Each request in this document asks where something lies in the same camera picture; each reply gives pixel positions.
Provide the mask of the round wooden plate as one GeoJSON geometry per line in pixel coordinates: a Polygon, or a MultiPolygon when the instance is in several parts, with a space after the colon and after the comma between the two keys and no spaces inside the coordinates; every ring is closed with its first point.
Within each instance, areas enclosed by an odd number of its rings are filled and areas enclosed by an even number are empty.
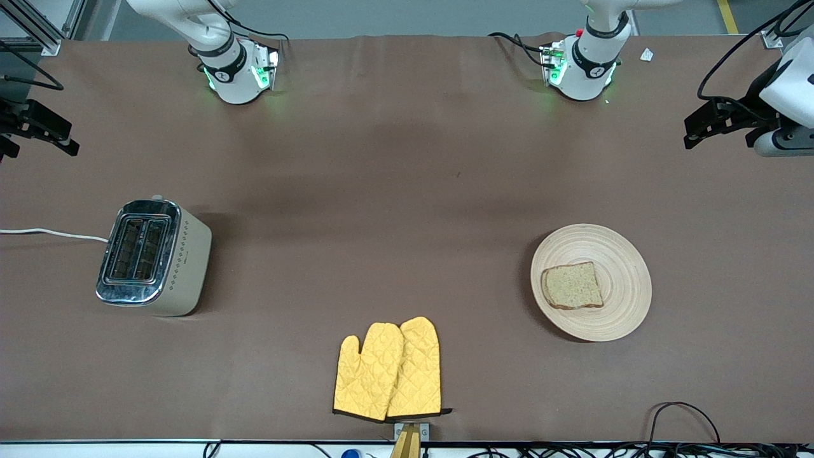
{"type": "Polygon", "coordinates": [[[533,296],[542,313],[567,335],[587,342],[616,341],[644,321],[653,296],[649,269],[637,248],[605,226],[579,223],[551,232],[538,244],[530,267],[533,296]],[[602,307],[562,309],[544,295],[544,272],[592,263],[602,307]]]}

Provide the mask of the slice of brown bread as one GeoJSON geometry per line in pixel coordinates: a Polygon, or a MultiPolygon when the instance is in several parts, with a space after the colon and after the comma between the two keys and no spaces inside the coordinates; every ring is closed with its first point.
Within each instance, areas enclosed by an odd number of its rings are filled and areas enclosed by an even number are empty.
{"type": "Polygon", "coordinates": [[[592,261],[545,269],[541,275],[541,286],[547,304],[555,309],[604,307],[592,261]]]}

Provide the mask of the chrome and cream toaster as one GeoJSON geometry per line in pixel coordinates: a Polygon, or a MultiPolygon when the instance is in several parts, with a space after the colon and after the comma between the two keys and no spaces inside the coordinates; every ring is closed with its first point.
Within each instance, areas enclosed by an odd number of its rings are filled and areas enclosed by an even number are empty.
{"type": "Polygon", "coordinates": [[[181,317],[200,301],[209,266],[209,226],[174,201],[133,200],[116,215],[95,284],[106,305],[181,317]]]}

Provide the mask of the brown table cover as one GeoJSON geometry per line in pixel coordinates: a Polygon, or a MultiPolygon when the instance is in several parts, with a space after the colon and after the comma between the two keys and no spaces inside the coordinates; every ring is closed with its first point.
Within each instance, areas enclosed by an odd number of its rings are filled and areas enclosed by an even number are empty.
{"type": "Polygon", "coordinates": [[[0,227],[107,237],[163,195],[212,229],[211,260],[194,315],[163,319],[96,298],[103,244],[0,237],[0,440],[378,440],[331,411],[338,348],[425,316],[440,440],[642,440],[683,401],[724,441],[814,441],[814,158],[682,141],[735,43],[635,37],[602,98],[572,102],[495,39],[292,41],[245,106],[182,43],[64,44],[41,62],[64,90],[31,96],[81,149],[21,142],[0,227]],[[579,223],[649,269],[616,341],[533,296],[538,244],[579,223]]]}

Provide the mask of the yellow quilted oven mitt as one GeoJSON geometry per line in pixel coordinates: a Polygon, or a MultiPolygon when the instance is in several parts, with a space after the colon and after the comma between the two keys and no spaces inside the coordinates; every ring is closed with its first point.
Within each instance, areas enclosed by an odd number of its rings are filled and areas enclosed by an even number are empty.
{"type": "Polygon", "coordinates": [[[394,394],[387,409],[387,422],[439,417],[453,409],[442,408],[440,344],[435,325],[415,317],[399,327],[404,336],[404,353],[394,394]]]}
{"type": "Polygon", "coordinates": [[[338,351],[334,414],[384,423],[403,351],[404,336],[395,324],[370,325],[362,341],[345,337],[338,351]]]}

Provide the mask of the yellow wooden stick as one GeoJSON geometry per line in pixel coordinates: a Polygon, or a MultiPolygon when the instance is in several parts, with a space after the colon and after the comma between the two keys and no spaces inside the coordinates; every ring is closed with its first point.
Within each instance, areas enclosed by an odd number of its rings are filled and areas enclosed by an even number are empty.
{"type": "Polygon", "coordinates": [[[422,430],[420,423],[401,424],[389,458],[420,458],[422,430]]]}

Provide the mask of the aluminium frame profile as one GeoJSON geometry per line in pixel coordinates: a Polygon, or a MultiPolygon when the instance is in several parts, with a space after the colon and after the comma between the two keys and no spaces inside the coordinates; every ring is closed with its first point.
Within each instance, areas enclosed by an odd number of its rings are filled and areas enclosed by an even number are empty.
{"type": "Polygon", "coordinates": [[[814,0],[792,0],[761,31],[767,49],[790,48],[814,26],[814,0]]]}
{"type": "Polygon", "coordinates": [[[88,0],[0,0],[0,40],[56,56],[72,39],[88,0]]]}

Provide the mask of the grey metal bracket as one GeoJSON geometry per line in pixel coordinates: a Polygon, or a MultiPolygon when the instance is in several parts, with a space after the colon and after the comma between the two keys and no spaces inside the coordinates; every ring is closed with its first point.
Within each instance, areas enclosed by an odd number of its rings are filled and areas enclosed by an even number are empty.
{"type": "Polygon", "coordinates": [[[394,441],[401,436],[407,435],[409,438],[417,438],[419,443],[431,440],[431,424],[422,420],[411,420],[394,424],[394,441]]]}

